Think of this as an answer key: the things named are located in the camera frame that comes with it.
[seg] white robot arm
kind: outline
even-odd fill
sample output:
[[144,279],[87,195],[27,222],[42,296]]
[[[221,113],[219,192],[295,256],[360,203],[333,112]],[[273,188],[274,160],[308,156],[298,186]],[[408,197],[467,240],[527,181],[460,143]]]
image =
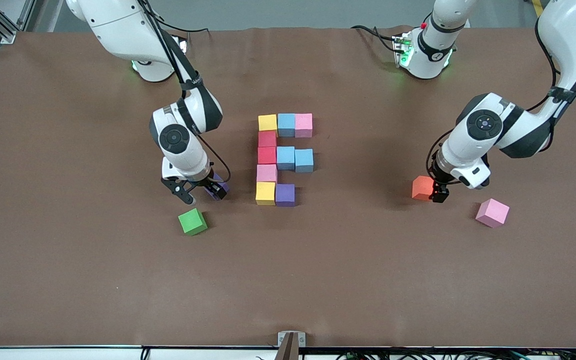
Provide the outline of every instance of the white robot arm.
[[446,185],[455,179],[469,189],[487,186],[487,153],[493,146],[511,158],[532,157],[550,146],[555,125],[576,97],[576,0],[551,1],[536,29],[544,51],[560,66],[557,84],[537,114],[494,93],[475,96],[432,156],[429,174],[435,183],[430,198],[434,202],[444,202],[449,193]]
[[226,191],[215,180],[218,177],[198,140],[199,134],[220,125],[222,107],[178,41],[160,28],[148,0],[66,2],[75,16],[90,25],[107,51],[132,60],[144,80],[160,82],[176,73],[181,98],[154,111],[150,118],[150,134],[164,154],[161,181],[189,205],[195,202],[189,193],[198,186],[205,187],[215,199],[224,198]]
[[429,22],[395,39],[395,63],[420,79],[432,79],[448,66],[459,32],[479,0],[436,0]]

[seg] yellow cube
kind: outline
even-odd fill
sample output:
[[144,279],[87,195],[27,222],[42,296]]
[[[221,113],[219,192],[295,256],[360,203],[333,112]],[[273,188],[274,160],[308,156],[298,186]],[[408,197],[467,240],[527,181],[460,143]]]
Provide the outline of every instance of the yellow cube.
[[275,205],[275,183],[260,181],[256,183],[256,196],[254,197],[257,205]]
[[272,130],[277,134],[277,114],[259,115],[259,131],[268,132]]

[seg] light blue cube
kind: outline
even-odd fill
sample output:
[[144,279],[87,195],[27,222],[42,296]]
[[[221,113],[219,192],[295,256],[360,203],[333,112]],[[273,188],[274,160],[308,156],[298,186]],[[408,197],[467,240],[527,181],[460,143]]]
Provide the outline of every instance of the light blue cube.
[[315,168],[315,159],[311,148],[294,151],[295,173],[312,173]]
[[277,170],[295,170],[294,146],[277,146]]
[[295,137],[295,114],[277,115],[277,132],[282,138]]

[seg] cube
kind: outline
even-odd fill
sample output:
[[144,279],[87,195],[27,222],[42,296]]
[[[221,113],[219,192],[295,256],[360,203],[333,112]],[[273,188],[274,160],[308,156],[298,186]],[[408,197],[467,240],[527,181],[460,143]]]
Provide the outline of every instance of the cube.
[[257,182],[276,183],[277,182],[277,165],[259,164],[256,166]]
[[181,223],[183,233],[191,237],[208,229],[204,215],[196,208],[179,215],[179,223]]
[[295,184],[277,184],[274,190],[274,203],[277,207],[294,207]]
[[435,181],[429,176],[417,176],[412,182],[412,198],[430,201]]
[[295,170],[294,146],[277,146],[277,170]]
[[294,137],[313,137],[313,114],[295,114]]
[[274,207],[275,205],[275,183],[274,182],[258,182],[256,183],[256,200],[257,205],[268,205]]
[[295,137],[295,114],[277,115],[277,131],[280,137]]
[[277,134],[274,131],[259,131],[258,148],[276,148]]
[[272,131],[274,132],[274,136],[277,136],[277,115],[270,114],[270,115],[259,115],[259,131],[260,132],[267,132]]
[[497,228],[506,222],[508,210],[510,210],[509,206],[491,198],[481,204],[475,219],[490,228]]
[[276,147],[258,147],[257,164],[277,164],[277,148]]
[[314,167],[315,160],[311,148],[297,149],[294,151],[295,173],[312,173]]
[[[221,187],[224,189],[224,191],[226,191],[226,194],[228,194],[229,191],[231,191],[231,188],[228,187],[228,182],[224,182],[224,179],[221,178],[216,172],[212,174],[212,178],[214,180],[217,180],[217,184],[221,185]],[[206,187],[203,188],[204,191],[206,191],[206,193],[208,193],[208,195],[210,195],[211,198],[213,198],[216,201],[220,201],[222,200],[221,198],[219,198],[219,196],[215,195],[214,193],[211,193],[210,191],[208,191],[208,189]]]

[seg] green cube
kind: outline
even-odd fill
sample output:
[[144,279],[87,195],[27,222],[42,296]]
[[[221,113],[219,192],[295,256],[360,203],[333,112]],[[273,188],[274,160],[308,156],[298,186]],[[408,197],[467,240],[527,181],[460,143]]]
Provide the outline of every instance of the green cube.
[[190,236],[197,235],[208,229],[204,215],[197,209],[192,209],[185,214],[179,215],[179,223],[181,223],[183,232]]

